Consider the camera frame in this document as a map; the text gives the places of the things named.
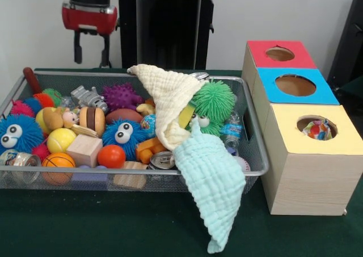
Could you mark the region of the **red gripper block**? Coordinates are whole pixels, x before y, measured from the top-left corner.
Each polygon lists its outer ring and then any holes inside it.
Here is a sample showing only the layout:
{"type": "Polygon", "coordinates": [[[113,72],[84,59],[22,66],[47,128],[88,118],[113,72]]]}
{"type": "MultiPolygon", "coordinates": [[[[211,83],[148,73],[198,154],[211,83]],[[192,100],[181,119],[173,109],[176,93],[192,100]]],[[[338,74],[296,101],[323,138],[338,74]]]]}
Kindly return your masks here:
{"type": "Polygon", "coordinates": [[[117,8],[115,6],[90,7],[71,2],[62,3],[62,21],[66,29],[74,31],[74,62],[82,63],[80,45],[81,30],[96,31],[104,40],[104,49],[99,67],[109,68],[109,35],[116,27],[117,8]]]}

